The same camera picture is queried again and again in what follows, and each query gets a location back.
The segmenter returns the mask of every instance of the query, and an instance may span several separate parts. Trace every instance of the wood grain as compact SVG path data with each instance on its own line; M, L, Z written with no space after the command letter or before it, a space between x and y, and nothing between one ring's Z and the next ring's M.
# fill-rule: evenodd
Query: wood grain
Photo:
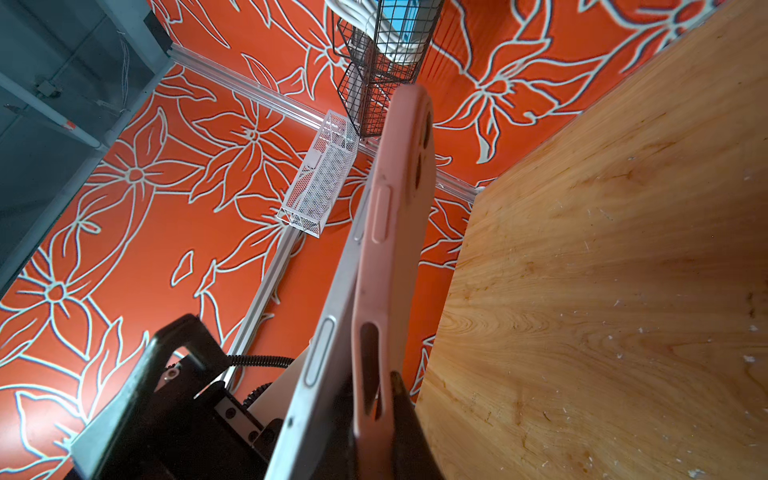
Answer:
M447 478L768 478L768 2L479 196L416 411Z

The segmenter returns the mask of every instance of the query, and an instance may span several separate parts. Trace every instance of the white wire basket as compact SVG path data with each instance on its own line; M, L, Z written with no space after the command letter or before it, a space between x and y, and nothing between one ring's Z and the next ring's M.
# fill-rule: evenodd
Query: white wire basket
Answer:
M319 238L355 162L358 143L352 122L329 111L286 192L277 218Z

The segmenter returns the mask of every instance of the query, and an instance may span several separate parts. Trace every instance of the screw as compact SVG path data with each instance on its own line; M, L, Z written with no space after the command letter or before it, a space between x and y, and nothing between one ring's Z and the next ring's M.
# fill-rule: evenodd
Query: screw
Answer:
M177 367L174 367L172 369L168 369L165 372L165 375L163 375L163 380L165 380L166 382L170 382L171 380L173 380L176 377L178 377L179 373L180 373L180 371L179 371L179 369Z

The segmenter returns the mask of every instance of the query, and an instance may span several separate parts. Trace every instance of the white pipe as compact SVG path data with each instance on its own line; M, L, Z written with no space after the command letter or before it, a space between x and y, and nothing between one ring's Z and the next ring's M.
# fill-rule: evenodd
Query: white pipe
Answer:
M86 133L82 128L78 127L77 125L69 121L64 115L58 113L53 108L49 107L45 102L35 97L33 94L29 93L21 85L17 84L15 81L6 77L2 73L0 73L0 87L3 87L6 90L10 91L30 107L39 111L46 117L50 118L56 124L61 125L62 127L69 130L78 140L82 141L83 143L93 148L101 147L100 141L93 138L91 135Z

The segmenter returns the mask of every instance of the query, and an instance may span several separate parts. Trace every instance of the orange floral wallpaper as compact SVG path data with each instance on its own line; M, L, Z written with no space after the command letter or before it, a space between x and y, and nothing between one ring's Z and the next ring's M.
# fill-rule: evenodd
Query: orange floral wallpaper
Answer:
M724 0L445 0L419 82L442 168L485 186ZM150 0L176 43L320 111L347 60L323 0Z
M160 326L198 313L229 347L314 135L182 67L165 77L0 301L0 477L61 478L71 440ZM307 346L370 164L358 158L322 236L294 248L252 353ZM404 372L414 394L469 211L436 192ZM248 369L237 395L279 374Z
M721 0L445 0L419 79L440 167L484 186ZM150 0L175 42L317 110L342 112L321 0ZM149 335L199 313L223 348L273 255L276 209L315 132L176 67L0 300L0 478L61 478L74 436ZM360 156L305 238L252 353L307 345L362 193ZM418 395L471 206L435 192L404 377ZM280 372L248 369L237 395Z

